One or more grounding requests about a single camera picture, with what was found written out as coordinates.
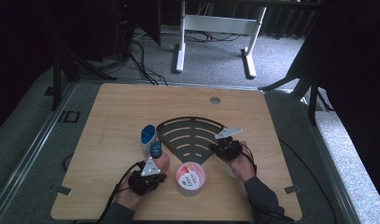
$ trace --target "blue cylindrical object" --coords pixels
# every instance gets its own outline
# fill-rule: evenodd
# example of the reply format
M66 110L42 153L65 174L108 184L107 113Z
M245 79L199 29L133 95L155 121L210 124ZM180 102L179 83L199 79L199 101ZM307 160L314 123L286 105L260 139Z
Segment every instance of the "blue cylindrical object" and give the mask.
M153 159L158 159L162 155L162 141L158 140L151 145L149 154Z
M147 125L141 131L141 143L143 148L143 155L146 157L149 153L149 149L151 145L155 142L157 138L157 134L155 131L155 127L151 124Z

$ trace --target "metal stand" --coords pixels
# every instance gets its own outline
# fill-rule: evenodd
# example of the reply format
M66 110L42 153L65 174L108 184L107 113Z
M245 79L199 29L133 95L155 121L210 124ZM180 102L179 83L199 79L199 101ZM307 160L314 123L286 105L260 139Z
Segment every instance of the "metal stand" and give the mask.
M247 48L242 49L246 71L250 78L256 77L256 69L253 62L252 52L256 44L266 7L260 7L255 20L242 20L233 18L221 18L210 16L186 15L186 2L181 2L181 39L178 47L176 71L184 71L184 56L186 51L186 30L207 31L216 33L228 33L238 35L251 35Z
M271 85L268 85L265 87L259 87L259 91L273 91L274 89L286 83L289 83L295 78L299 78L300 80L291 93L294 95L294 97L303 98L306 92L309 90L309 88L311 88L308 118L310 119L311 123L316 126L317 124L316 124L315 114L316 114L316 105L317 105L318 86L317 86L317 83L315 82L315 77L313 76L312 73L308 76L298 76L298 77L286 76Z

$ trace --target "person's arm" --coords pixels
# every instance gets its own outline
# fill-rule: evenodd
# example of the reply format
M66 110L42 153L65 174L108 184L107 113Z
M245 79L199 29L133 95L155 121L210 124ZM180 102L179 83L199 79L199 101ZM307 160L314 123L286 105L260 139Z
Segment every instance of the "person's arm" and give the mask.
M246 142L241 142L241 144L243 145L243 152L251 158L251 153L246 148ZM225 162L231 167L236 177L245 185L255 223L291 223L286 220L271 217L260 211L260 209L263 209L264 211L273 212L279 215L284 215L285 213L284 208L279 205L276 194L256 177L253 165L254 162L250 161L242 154L235 160Z
M101 224L129 224L134 218L134 211L146 196L139 196L129 189L128 178L121 184L121 189L117 193L114 202L108 208Z

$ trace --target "black equipment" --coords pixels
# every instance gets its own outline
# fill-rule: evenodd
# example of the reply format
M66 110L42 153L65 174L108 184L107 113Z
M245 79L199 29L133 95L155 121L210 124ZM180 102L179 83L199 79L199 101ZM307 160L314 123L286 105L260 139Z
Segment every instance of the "black equipment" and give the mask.
M128 183L136 194L143 196L156 189L166 177L167 175L165 174L141 176L141 171L134 171L132 175L129 176Z
M237 140L232 140L232 137L221 138L216 144L209 145L216 155L225 161L232 161L242 153L242 145Z

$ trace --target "black cable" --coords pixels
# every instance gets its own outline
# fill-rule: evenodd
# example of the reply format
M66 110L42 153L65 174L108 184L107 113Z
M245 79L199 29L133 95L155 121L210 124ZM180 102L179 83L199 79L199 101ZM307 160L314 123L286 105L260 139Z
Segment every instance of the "black cable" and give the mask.
M129 167L129 169L125 172L125 174L122 176L122 178L120 179L120 181L117 183L116 187L114 188L114 190L112 191L110 197L108 198L108 202L106 204L106 208L105 210L103 211L102 215L99 217L99 219L96 221L96 224L100 223L103 218L105 218L105 215L108 211L108 209L110 208L110 205L112 204L117 192L119 192L120 190L120 184L123 182L123 180L126 178L126 176L133 170L133 168L135 166L139 166L139 164L141 164L143 161L140 161L140 162L137 162L135 164L133 164L131 167Z
M131 58L132 58L132 60L133 60L134 63L137 65L137 67L140 69L140 71L142 72L142 74L148 79L148 81L151 82L152 85L154 85L154 86L155 86L155 85L159 86L157 80L155 80L153 77L151 77L151 76L147 73L146 68L144 67L144 57L145 57L145 54L146 54L145 51L144 51L144 47L143 47L140 43L138 43L138 42L136 42L136 41L134 41L134 40L133 40L133 43L135 43L136 45L138 45L138 46L140 47L140 50L141 50L141 60L140 60L140 62L138 62L138 61L136 60L136 58L133 56L133 54L132 54L132 53L129 53L130 56L131 56Z
M124 61L125 61L125 57L120 55L120 56L118 56L118 59L115 62L106 64L106 65L102 65L102 66L98 66L97 68L101 69L101 70L116 68L116 67L120 66Z
M115 3L115 1L114 0L111 0L111 6L113 7L113 11L117 11L116 10L116 5L115 5L116 3ZM113 51L111 52L111 54L110 55L113 55L115 52L116 52L116 50L117 50L117 46L118 46L118 39L119 39L119 29L120 29L120 26L119 26L119 24L120 24L120 22L119 22L119 20L118 20L118 17L115 17L115 22L116 22L116 32L115 32L115 34L116 34L116 40L115 40L115 44L114 44L114 49L113 49Z
M116 70L114 70L114 71L111 71L111 72L107 72L106 74L113 74L113 73L115 73L115 72L118 72L121 68L122 68L123 66L121 66L121 67L119 67L119 68L117 68Z
M198 10L198 12L196 13L196 15L201 14L201 12L204 9L204 7L206 7L206 9L204 10L204 15L206 15L206 12L207 12L207 10L209 8L209 5L210 5L210 3L204 3L204 5Z
M161 75L159 75L158 73L152 71L151 69L149 69L149 68L146 67L145 65L143 65L143 66L144 66L146 69L148 69L148 71L151 72L150 74L148 74L149 76L156 76L156 77L159 77L159 78L164 82L164 84L165 84L166 86L168 86L168 85L167 85L166 78L165 78L164 76L161 76Z
M254 163L253 153L251 152L250 148L248 148L248 146L246 146L245 144L240 144L240 145L242 147L246 147L248 149L248 151L250 152L251 158L249 156L247 156L247 154L245 152L243 152L243 151L241 151L240 153L242 155L244 155L253 164L254 174L257 175L257 164Z
M124 190L126 190L126 189L130 189L130 187L125 188L125 189L120 189L120 190L117 191L117 193L119 193L119 192L121 192L121 191L124 191Z
M318 183L315 175L312 173L311 169L309 168L308 165L306 165L306 163L303 161L303 159L297 154L297 152L294 151L294 149L287 143L285 142L283 139L281 138L278 138L280 142L282 142L286 147L288 147L292 153L294 153L294 155L298 158L298 160L300 160L300 162L303 164L303 166L306 168L306 170L309 172L309 174L314 178L317 186L320 188L320 191L321 193L323 194L324 198L326 199L327 201L327 204L329 205L330 209L331 209L331 212L332 212L332 216L333 216L333 219L334 219L334 223L337 223L337 216L335 214L335 211L332 207L332 203L330 202L329 198L327 197L327 194L326 192L323 190L323 188L321 187L321 185Z
M233 39L229 39L232 36L235 36L236 34L228 35L227 37L224 38L216 38L213 37L212 34L205 32L205 31L186 31L187 35L184 35L185 38L191 42L196 42L196 43L209 43L209 42L220 42L220 41L234 41L238 39L241 35L237 35L237 37ZM204 35L204 39L197 38L191 35ZM172 33L162 33L161 36L180 36L180 32L172 32Z
M245 152L243 152L243 151L241 151L241 154L244 155L253 164L254 172L257 175L257 165L254 163L253 153L251 152L250 148L247 145L242 144L242 143L240 145L242 147L246 147L248 149L248 151L250 152L251 158L249 156L247 156L247 154ZM250 202L251 206L253 206L257 211L259 211L259 212L261 212L261 213L263 213L263 214L265 214L267 216L275 217L275 218L278 218L278 219L294 222L294 219L292 219L291 217L286 217L284 215L280 215L280 214L277 214L275 212L271 212L271 211L269 211L267 209L261 208L261 207L255 205L253 202L251 202L250 199L248 199L248 201Z

